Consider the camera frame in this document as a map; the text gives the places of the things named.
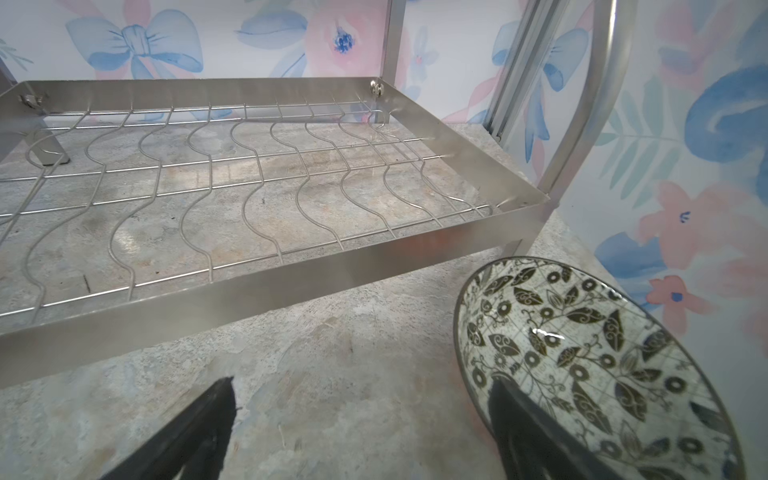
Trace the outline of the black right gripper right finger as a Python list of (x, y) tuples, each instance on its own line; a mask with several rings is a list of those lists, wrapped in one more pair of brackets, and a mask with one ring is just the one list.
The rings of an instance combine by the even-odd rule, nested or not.
[(618, 479), (519, 387), (493, 382), (488, 415), (508, 479)]

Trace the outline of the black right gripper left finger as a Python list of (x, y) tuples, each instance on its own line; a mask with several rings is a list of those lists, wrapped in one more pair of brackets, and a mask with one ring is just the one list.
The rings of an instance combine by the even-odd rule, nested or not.
[(105, 479), (217, 479), (237, 414), (233, 379), (214, 382)]

